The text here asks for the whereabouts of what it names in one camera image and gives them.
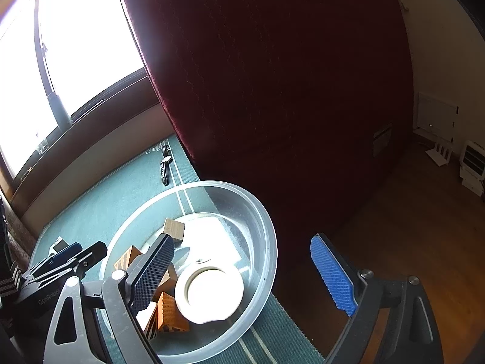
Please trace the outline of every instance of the transparent bowl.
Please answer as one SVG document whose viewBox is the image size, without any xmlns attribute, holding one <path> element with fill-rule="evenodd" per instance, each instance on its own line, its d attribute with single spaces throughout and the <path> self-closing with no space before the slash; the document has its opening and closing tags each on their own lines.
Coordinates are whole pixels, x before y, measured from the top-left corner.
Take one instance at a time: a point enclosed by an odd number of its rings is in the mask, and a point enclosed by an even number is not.
<svg viewBox="0 0 485 364">
<path fill-rule="evenodd" d="M 184 240 L 173 261 L 178 275 L 194 261 L 218 259 L 234 264 L 244 281 L 241 304 L 229 319 L 191 323 L 189 332 L 159 333 L 151 341 L 165 364 L 203 361 L 241 338 L 261 313 L 275 280 L 275 229 L 268 212 L 248 191 L 218 181 L 186 183 L 156 195 L 123 223 L 108 245 L 99 278 L 111 274 L 130 245 L 146 252 L 165 218 L 185 223 Z"/>
</svg>

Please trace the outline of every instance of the white dish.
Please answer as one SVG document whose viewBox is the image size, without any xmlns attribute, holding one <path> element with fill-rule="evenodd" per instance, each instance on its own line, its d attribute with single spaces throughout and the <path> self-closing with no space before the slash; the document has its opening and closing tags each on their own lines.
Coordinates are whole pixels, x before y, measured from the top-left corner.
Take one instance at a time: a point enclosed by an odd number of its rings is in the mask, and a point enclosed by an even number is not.
<svg viewBox="0 0 485 364">
<path fill-rule="evenodd" d="M 204 324 L 226 320 L 238 308 L 243 293 L 243 278 L 234 265 L 196 261 L 181 273 L 175 286 L 175 302 L 186 319 Z"/>
</svg>

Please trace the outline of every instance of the green tablecloth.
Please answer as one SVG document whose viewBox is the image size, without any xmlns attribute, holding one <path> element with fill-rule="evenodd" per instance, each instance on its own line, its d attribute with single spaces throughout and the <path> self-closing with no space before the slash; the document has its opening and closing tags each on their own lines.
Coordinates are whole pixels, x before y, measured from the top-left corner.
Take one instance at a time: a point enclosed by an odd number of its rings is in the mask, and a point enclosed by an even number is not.
<svg viewBox="0 0 485 364">
<path fill-rule="evenodd" d="M 161 183 L 159 167 L 162 158 L 160 151 L 164 142 L 169 144 L 174 157 L 174 162 L 170 165 L 170 184 L 167 187 Z M 32 255 L 31 264 L 34 265 L 47 256 L 50 245 L 58 236 L 67 243 L 79 242 L 83 248 L 99 240 L 108 245 L 118 228 L 140 205 L 174 185 L 198 180 L 176 136 L 170 136 L 96 183 L 45 226 Z M 179 205 L 185 213 L 191 212 L 190 205 L 183 196 L 180 197 Z M 85 280 L 97 280 L 99 269 L 100 264 L 97 264 L 89 270 Z M 115 342 L 104 331 L 113 362 L 123 363 Z M 304 337 L 272 294 L 253 327 L 238 343 L 205 361 L 207 364 L 322 362 L 323 357 Z"/>
</svg>

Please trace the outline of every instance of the bright window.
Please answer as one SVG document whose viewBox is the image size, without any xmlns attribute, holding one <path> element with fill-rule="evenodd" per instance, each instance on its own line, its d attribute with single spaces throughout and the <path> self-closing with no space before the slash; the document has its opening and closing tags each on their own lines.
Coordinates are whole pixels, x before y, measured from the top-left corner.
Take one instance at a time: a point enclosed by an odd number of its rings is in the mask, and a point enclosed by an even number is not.
<svg viewBox="0 0 485 364">
<path fill-rule="evenodd" d="M 120 0 L 40 0 L 39 21 L 50 77 L 70 115 L 143 67 Z"/>
<path fill-rule="evenodd" d="M 32 0 L 0 39 L 0 147 L 14 175 L 57 126 L 35 57 L 33 7 Z"/>
<path fill-rule="evenodd" d="M 32 0 L 0 26 L 8 26 L 0 34 L 0 149 L 14 176 L 57 127 L 40 79 L 33 18 Z M 120 0 L 39 0 L 39 24 L 50 79 L 70 115 L 143 67 Z"/>
</svg>

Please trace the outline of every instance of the blue gripper pad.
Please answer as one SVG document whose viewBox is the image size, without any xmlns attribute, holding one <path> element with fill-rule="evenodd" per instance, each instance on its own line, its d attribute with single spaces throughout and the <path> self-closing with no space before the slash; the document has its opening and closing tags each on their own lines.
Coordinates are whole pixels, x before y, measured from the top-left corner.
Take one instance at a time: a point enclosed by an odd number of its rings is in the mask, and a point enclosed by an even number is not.
<svg viewBox="0 0 485 364">
<path fill-rule="evenodd" d="M 348 316 L 352 316 L 357 309 L 353 284 L 319 235 L 311 239 L 310 254 L 336 307 L 346 311 Z"/>
</svg>

